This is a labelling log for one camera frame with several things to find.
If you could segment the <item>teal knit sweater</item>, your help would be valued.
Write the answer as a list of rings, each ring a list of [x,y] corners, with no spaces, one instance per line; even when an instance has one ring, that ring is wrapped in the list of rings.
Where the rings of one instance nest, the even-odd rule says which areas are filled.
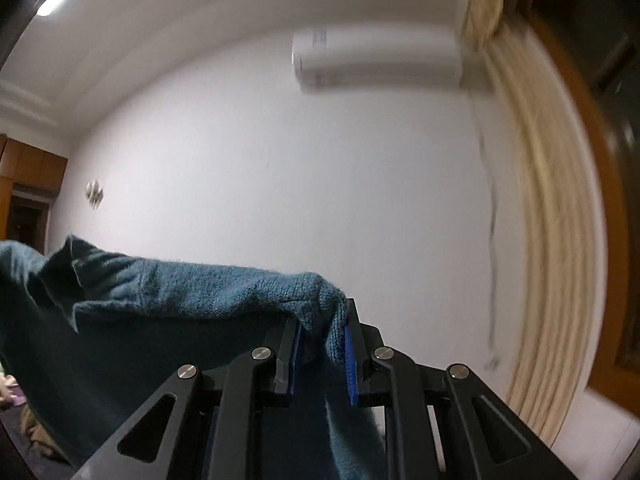
[[[180,366],[210,370],[287,318],[305,329],[292,403],[265,421],[268,479],[379,479],[371,413],[349,402],[347,300],[314,273],[1,245],[1,362],[62,454],[82,466]]]

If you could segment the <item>beige curtain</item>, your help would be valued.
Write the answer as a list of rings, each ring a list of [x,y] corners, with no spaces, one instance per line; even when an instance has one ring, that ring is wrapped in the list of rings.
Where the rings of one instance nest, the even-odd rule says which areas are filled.
[[[524,318],[506,402],[552,445],[582,386],[603,278],[586,130],[539,36],[504,0],[468,0],[461,38],[511,117],[524,208]]]

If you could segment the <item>brown wooden wardrobe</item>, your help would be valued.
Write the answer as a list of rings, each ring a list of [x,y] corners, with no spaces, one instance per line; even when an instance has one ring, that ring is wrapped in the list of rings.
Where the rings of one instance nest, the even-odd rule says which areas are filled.
[[[67,159],[1,135],[1,239],[44,253]]]

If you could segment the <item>wall decoration ornament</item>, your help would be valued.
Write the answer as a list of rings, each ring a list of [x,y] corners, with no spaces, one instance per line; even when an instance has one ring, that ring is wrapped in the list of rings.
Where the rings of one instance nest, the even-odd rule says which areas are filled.
[[[104,189],[101,183],[98,180],[88,182],[85,187],[85,196],[93,209],[98,208],[104,199]]]

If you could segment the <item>white wall air conditioner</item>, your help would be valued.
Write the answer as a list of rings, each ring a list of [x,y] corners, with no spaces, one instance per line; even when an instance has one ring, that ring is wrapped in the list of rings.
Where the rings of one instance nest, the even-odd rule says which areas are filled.
[[[308,89],[426,84],[455,87],[462,50],[446,28],[400,23],[349,24],[299,30],[292,65]]]

